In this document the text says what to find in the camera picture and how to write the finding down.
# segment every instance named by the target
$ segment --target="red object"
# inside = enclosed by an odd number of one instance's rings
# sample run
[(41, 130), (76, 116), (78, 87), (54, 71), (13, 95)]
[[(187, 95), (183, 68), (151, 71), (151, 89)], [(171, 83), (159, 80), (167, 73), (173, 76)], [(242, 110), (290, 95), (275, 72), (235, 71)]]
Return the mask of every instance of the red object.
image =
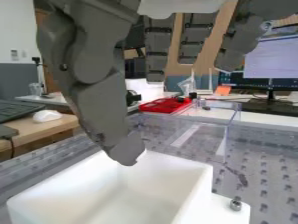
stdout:
[(142, 112), (171, 114), (173, 112), (183, 109), (190, 103), (191, 100), (189, 98), (185, 98), (183, 102), (178, 102), (177, 98), (162, 98), (139, 105), (138, 109)]

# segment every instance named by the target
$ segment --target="white bin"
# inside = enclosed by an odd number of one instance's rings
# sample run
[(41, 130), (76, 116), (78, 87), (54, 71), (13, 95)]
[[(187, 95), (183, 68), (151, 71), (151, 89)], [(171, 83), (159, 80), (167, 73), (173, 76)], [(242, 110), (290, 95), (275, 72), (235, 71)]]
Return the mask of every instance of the white bin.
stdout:
[(155, 152), (124, 167), (100, 152), (8, 200), (13, 224), (199, 223), (213, 168)]

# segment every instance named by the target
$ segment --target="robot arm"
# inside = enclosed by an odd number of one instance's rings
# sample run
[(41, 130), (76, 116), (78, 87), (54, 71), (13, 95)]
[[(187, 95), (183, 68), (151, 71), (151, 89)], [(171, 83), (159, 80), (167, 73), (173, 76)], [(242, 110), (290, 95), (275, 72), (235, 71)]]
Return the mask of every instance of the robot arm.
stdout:
[[(147, 80), (163, 81), (173, 16), (165, 18), (174, 12), (189, 13), (185, 21), (190, 22), (185, 23), (181, 49), (191, 53), (193, 59), (210, 34), (214, 16), (199, 22), (203, 17), (194, 19), (195, 14), (191, 13), (215, 15), (226, 0), (189, 0), (187, 4), (173, 0), (48, 1), (54, 12), (37, 31), (42, 57), (90, 139), (113, 160), (130, 166), (137, 162), (145, 146), (139, 134), (129, 132), (125, 123), (124, 56), (122, 49), (116, 45), (127, 36), (138, 14), (153, 17), (145, 17)], [(263, 21), (287, 17), (296, 9), (296, 0), (239, 0), (215, 66), (233, 71), (265, 33), (261, 27)]]

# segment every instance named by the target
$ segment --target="desk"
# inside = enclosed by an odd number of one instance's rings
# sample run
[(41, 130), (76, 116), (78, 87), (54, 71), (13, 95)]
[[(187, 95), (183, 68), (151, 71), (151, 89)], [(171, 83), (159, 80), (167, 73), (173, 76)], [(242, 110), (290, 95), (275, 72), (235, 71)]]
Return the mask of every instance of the desk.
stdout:
[[(218, 100), (231, 100), (231, 102), (247, 102), (254, 96), (251, 95), (239, 95), (234, 94), (230, 96), (201, 96), (203, 99), (218, 99)], [(287, 100), (294, 102), (294, 97), (288, 97)], [(230, 119), (233, 112), (225, 109), (211, 109), (210, 111), (206, 110), (195, 110), (189, 109), (181, 113), (181, 115), (187, 116), (199, 116), (205, 118), (214, 118), (214, 119)], [(288, 117), (288, 116), (279, 116), (271, 114), (261, 114), (261, 113), (251, 113), (251, 112), (241, 112), (241, 121), (255, 124), (257, 126), (262, 126), (262, 124), (274, 125), (279, 130), (287, 130), (288, 128), (298, 128), (298, 118)]]
[[(161, 92), (155, 91), (154, 89), (146, 90), (145, 92), (141, 92), (141, 94), (145, 93), (145, 96), (142, 97), (142, 100), (138, 104), (147, 103), (155, 99), (165, 98), (165, 97), (174, 97), (178, 96), (178, 92)], [(69, 111), (68, 102), (62, 96), (61, 93), (52, 93), (53, 98), (44, 98), (40, 96), (18, 96), (14, 99), (25, 102), (32, 103), (41, 103), (45, 104), (49, 109), (58, 110), (61, 113), (66, 113)], [(133, 105), (131, 107), (127, 107), (127, 112), (131, 112), (138, 109), (138, 104)]]
[[(29, 116), (6, 122), (4, 125), (18, 130), (18, 135), (12, 138), (14, 155), (18, 156), (70, 137), (72, 130), (78, 127), (78, 122), (74, 115), (62, 114), (60, 120), (45, 123), (34, 123)], [(9, 159), (10, 151), (10, 142), (0, 140), (0, 161)]]

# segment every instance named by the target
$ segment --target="black cable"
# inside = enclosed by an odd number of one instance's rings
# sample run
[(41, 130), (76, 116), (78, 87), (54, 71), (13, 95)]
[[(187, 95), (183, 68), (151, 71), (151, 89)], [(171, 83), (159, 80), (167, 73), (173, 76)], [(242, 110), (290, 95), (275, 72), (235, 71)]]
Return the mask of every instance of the black cable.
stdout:
[(14, 158), (14, 155), (16, 155), (16, 148), (14, 148), (14, 143), (13, 143), (12, 138), (5, 138), (5, 137), (2, 137), (2, 138), (0, 138), (0, 139), (6, 140), (6, 141), (10, 142), (10, 148), (12, 148), (10, 159)]
[(16, 155), (16, 148), (12, 138), (9, 138), (10, 146), (12, 146), (12, 153), (10, 153), (10, 159), (14, 158)]

